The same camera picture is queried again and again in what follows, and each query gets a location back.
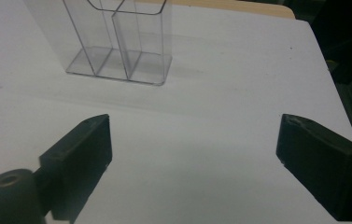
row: white surface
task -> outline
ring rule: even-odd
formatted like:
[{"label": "white surface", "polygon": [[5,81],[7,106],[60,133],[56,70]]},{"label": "white surface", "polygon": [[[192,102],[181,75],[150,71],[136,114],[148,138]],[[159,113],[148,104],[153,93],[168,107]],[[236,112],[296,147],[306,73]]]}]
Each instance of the white surface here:
[{"label": "white surface", "polygon": [[108,113],[114,160],[77,223],[335,223],[275,155],[283,113],[352,140],[309,25],[173,7],[162,87],[66,75],[21,0],[0,0],[0,174]]}]

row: acrylic brochure holder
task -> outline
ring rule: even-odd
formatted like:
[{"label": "acrylic brochure holder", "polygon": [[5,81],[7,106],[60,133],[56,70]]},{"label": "acrylic brochure holder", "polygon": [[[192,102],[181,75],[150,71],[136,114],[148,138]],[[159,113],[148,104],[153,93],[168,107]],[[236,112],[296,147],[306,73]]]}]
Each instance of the acrylic brochure holder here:
[{"label": "acrylic brochure holder", "polygon": [[24,0],[69,74],[161,85],[171,0]]}]

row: clear acrylic holder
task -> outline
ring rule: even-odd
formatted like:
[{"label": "clear acrylic holder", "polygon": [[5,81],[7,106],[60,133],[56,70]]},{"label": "clear acrylic holder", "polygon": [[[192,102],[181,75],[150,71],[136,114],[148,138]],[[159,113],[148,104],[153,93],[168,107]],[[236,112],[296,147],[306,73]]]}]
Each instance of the clear acrylic holder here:
[{"label": "clear acrylic holder", "polygon": [[162,85],[171,0],[24,0],[69,74]]}]

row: white table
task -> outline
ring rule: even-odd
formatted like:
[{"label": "white table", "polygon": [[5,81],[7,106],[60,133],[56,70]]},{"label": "white table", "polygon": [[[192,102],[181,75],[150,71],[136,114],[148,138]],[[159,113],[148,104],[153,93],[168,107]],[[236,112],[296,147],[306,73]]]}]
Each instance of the white table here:
[{"label": "white table", "polygon": [[283,113],[352,140],[309,25],[173,10],[174,60],[151,87],[67,75],[22,0],[0,0],[0,174],[108,113],[114,160],[77,223],[336,223],[275,155]]}]

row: transparent divider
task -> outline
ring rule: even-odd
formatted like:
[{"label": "transparent divider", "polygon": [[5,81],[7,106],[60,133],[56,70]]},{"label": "transparent divider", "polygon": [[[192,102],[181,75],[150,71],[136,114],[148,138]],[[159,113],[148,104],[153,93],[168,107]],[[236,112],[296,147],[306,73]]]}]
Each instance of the transparent divider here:
[{"label": "transparent divider", "polygon": [[153,85],[166,80],[172,60],[169,0],[24,2],[67,73]]}]

